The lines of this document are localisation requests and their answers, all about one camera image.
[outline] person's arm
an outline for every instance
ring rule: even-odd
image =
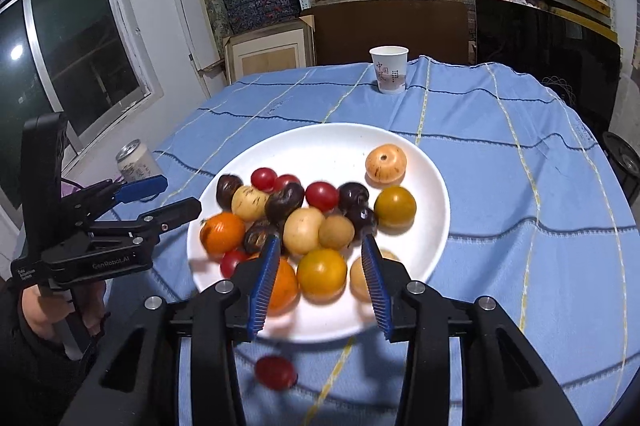
[[[104,315],[104,283],[93,287],[85,324],[94,332]],[[0,400],[2,424],[57,425],[82,383],[81,362],[70,361],[53,331],[69,305],[59,296],[40,296],[37,287],[20,294],[9,280],[0,290]]]

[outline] paper cup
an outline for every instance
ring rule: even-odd
[[[378,89],[383,94],[400,94],[404,92],[406,77],[406,57],[409,49],[394,45],[374,47],[369,53],[376,70]]]

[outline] yellow stripe on tablecloth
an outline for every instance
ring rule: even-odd
[[[538,230],[538,225],[540,223],[540,207],[542,204],[540,202],[540,194],[538,193],[536,181],[534,180],[531,170],[529,169],[529,166],[527,165],[527,162],[524,159],[524,154],[522,152],[522,148],[520,147],[520,141],[518,140],[516,131],[513,127],[513,124],[511,123],[511,117],[509,117],[509,113],[507,112],[507,109],[505,108],[505,106],[502,104],[502,101],[500,100],[500,96],[498,95],[498,80],[496,79],[494,72],[491,70],[491,67],[487,64],[484,64],[484,66],[489,71],[492,79],[494,80],[495,99],[497,99],[498,104],[500,105],[500,109],[504,114],[504,117],[507,118],[507,124],[509,125],[509,130],[511,130],[511,136],[513,137],[513,140],[516,143],[516,148],[518,149],[520,163],[522,164],[522,168],[524,169],[524,172],[527,175],[527,179],[529,179],[531,191],[533,191],[533,198],[536,202],[536,221],[535,221],[535,225],[533,226],[533,231],[531,232],[529,252],[527,253],[527,263],[524,269],[524,280],[522,282],[522,298],[520,300],[520,323],[518,324],[518,326],[521,332],[524,332],[526,322],[527,322],[526,319],[527,319],[527,295],[529,292],[529,268],[531,265],[531,258],[533,256],[533,243],[536,236],[536,231]]]
[[[415,143],[416,145],[420,142],[420,136],[422,135],[422,127],[424,126],[424,115],[427,109],[427,94],[429,91],[429,81],[430,81],[430,77],[431,77],[431,58],[427,58],[429,60],[429,64],[427,66],[427,81],[426,81],[426,88],[424,90],[424,98],[422,100],[422,112],[420,114],[420,121],[418,123],[418,132],[417,132],[417,136],[415,138]],[[326,115],[326,117],[322,120],[322,122],[326,122],[327,119],[329,118],[329,116],[334,113],[337,108],[340,106],[341,102],[344,101],[344,99],[351,93],[353,92],[353,89],[358,85],[358,83],[360,83],[360,80],[364,77],[364,74],[367,72],[367,70],[369,70],[369,67],[367,67],[364,72],[360,75],[360,77],[358,78],[358,81],[355,83],[355,85],[353,85],[351,87],[351,89],[344,94],[340,100],[338,101],[338,103],[329,111],[329,113]],[[331,391],[331,388],[333,387],[335,381],[338,379],[338,376],[340,375],[340,372],[342,371],[342,368],[344,366],[344,363],[347,361],[347,358],[349,357],[350,353],[351,353],[351,349],[353,348],[353,344],[355,342],[356,337],[355,336],[351,336],[349,338],[349,341],[347,341],[347,344],[344,346],[342,353],[340,354],[340,358],[338,358],[338,362],[336,362],[334,369],[331,371],[331,374],[329,375],[329,378],[326,380],[324,386],[322,387],[322,390],[320,391],[318,397],[316,397],[316,400],[314,401],[314,403],[311,405],[311,408],[309,408],[309,410],[307,410],[305,418],[303,419],[302,423],[300,426],[308,426],[308,424],[311,422],[311,420],[313,419],[313,417],[316,416],[316,413],[318,413],[318,410],[320,409],[320,406],[322,405],[322,403],[324,402],[324,400],[326,399],[326,396],[329,395],[329,392]]]
[[[332,113],[334,113],[336,110],[338,110],[338,107],[340,106],[341,102],[344,101],[344,99],[351,93],[354,91],[354,89],[356,88],[356,86],[358,86],[358,84],[360,83],[360,81],[363,79],[364,74],[367,72],[367,70],[369,70],[369,68],[372,66],[372,64],[369,64],[361,73],[360,77],[358,78],[358,80],[355,82],[355,84],[347,91],[346,94],[344,94],[340,99],[338,99],[338,103],[331,109],[329,110],[329,113],[326,114],[326,116],[324,116],[324,119],[322,120],[321,124],[324,124],[327,122],[327,120],[329,119],[329,116],[331,116]]]
[[[171,150],[171,146],[174,145],[174,141],[175,141],[175,136],[178,135],[178,132],[181,132],[182,130],[184,130],[185,128],[187,128],[187,126],[189,126],[190,124],[193,124],[194,122],[196,122],[197,120],[199,120],[202,116],[206,116],[207,112],[212,112],[213,110],[215,110],[216,108],[220,108],[223,104],[225,104],[230,98],[231,96],[236,93],[236,92],[240,92],[240,90],[244,90],[245,88],[247,88],[248,86],[253,85],[257,80],[259,80],[264,74],[260,74],[257,78],[255,78],[251,83],[247,83],[244,86],[241,86],[240,88],[236,88],[233,92],[231,92],[228,96],[228,98],[226,98],[223,102],[221,102],[220,104],[217,104],[216,106],[214,106],[213,108],[207,108],[206,110],[204,110],[198,117],[196,117],[195,119],[189,121],[187,124],[185,124],[184,126],[178,128],[178,130],[176,130],[176,132],[174,133],[174,138],[171,141],[171,144],[167,147],[166,150],[162,150],[162,153],[160,155],[158,155],[158,158],[161,158],[162,155],[164,155],[165,153],[169,153],[169,151]]]
[[[609,203],[609,197],[607,197],[607,191],[604,189],[604,184],[602,183],[602,178],[600,177],[600,172],[598,171],[598,167],[591,160],[591,157],[589,157],[589,154],[587,154],[587,151],[584,149],[582,141],[580,140],[580,137],[578,137],[578,134],[571,123],[571,118],[569,117],[569,113],[566,110],[564,101],[562,101],[558,97],[558,95],[550,88],[546,87],[546,90],[551,94],[551,96],[553,96],[558,101],[560,101],[560,106],[562,106],[562,109],[564,110],[564,114],[566,116],[567,122],[569,123],[569,128],[571,129],[571,133],[574,134],[574,138],[580,145],[580,150],[582,150],[582,155],[584,156],[585,159],[587,159],[589,166],[591,166],[591,168],[593,169],[593,172],[596,174],[598,184],[600,185],[600,190],[602,191],[602,196],[604,197],[604,203],[607,206],[607,211],[609,212],[609,218],[611,219],[611,223],[613,225],[613,231],[616,236],[616,245],[618,246],[618,259],[620,260],[620,274],[622,275],[622,328],[623,328],[624,336],[623,336],[623,345],[622,345],[622,363],[620,364],[620,374],[618,376],[618,381],[616,383],[616,389],[613,393],[613,398],[611,399],[610,407],[613,408],[616,405],[616,401],[618,399],[618,392],[620,390],[620,384],[622,383],[622,376],[625,371],[626,348],[628,345],[628,326],[627,326],[627,316],[626,316],[626,271],[625,271],[625,260],[624,260],[624,257],[622,256],[622,244],[620,243],[620,235],[618,234],[618,226],[616,225],[616,218],[613,215],[613,210],[611,209],[611,205]]]
[[[245,121],[240,128],[238,128],[235,132],[233,132],[231,135],[229,135],[220,146],[218,146],[216,148],[216,150],[209,155],[209,157],[207,157],[206,161],[204,161],[202,163],[202,165],[196,170],[194,171],[194,173],[191,174],[191,177],[189,177],[189,179],[183,184],[183,186],[178,189],[175,190],[173,193],[170,193],[169,195],[167,195],[164,200],[162,201],[162,204],[160,204],[161,206],[164,206],[167,202],[167,200],[169,200],[171,197],[178,195],[179,193],[181,193],[181,191],[183,189],[185,189],[187,187],[187,185],[196,177],[197,174],[200,173],[200,171],[206,166],[207,162],[209,162],[221,149],[222,147],[227,143],[227,141],[229,141],[229,139],[233,138],[234,136],[236,136],[245,126],[247,126],[250,122],[252,122],[252,120],[254,120],[257,116],[259,116],[261,113],[263,113],[267,108],[269,108],[271,106],[271,103],[273,103],[274,101],[277,101],[278,99],[280,99],[282,96],[284,96],[287,92],[289,92],[294,86],[298,86],[300,83],[302,83],[306,77],[315,69],[309,69],[304,76],[302,76],[299,80],[297,80],[293,85],[291,85],[289,88],[287,88],[284,92],[282,92],[280,95],[276,96],[275,98],[271,99],[271,101],[269,101],[267,104],[265,104],[254,116],[251,116],[250,119],[248,119],[247,121]]]
[[[418,123],[418,131],[415,135],[415,145],[420,144],[422,138],[422,127],[424,126],[424,116],[427,113],[427,96],[429,95],[429,82],[431,81],[431,58],[427,56],[429,63],[427,64],[427,81],[424,85],[424,97],[422,98],[422,111],[420,112],[420,122]]]
[[[322,406],[322,403],[326,399],[326,396],[329,395],[329,391],[334,385],[334,382],[338,379],[338,376],[340,375],[344,364],[347,362],[347,358],[351,353],[351,349],[353,348],[353,343],[355,343],[355,340],[356,336],[351,336],[347,341],[347,344],[340,354],[338,362],[335,363],[334,369],[331,371],[331,374],[329,374],[329,378],[326,380],[326,383],[322,387],[322,390],[320,391],[318,397],[316,397],[316,401],[311,405],[311,408],[307,410],[305,418],[302,420],[301,426],[308,426],[313,417],[316,416],[316,413],[318,413],[318,409],[320,408],[320,406]]]

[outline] black screen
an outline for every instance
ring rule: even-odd
[[[597,139],[609,129],[620,47],[550,12],[504,0],[476,0],[478,63],[498,62],[553,89]]]

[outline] hand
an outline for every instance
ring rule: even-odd
[[[104,316],[104,281],[76,288],[76,297],[84,326],[92,336],[100,332],[100,321]],[[37,285],[22,292],[22,313],[30,329],[43,340],[59,342],[53,325],[64,320],[74,310],[62,295],[42,296]]]

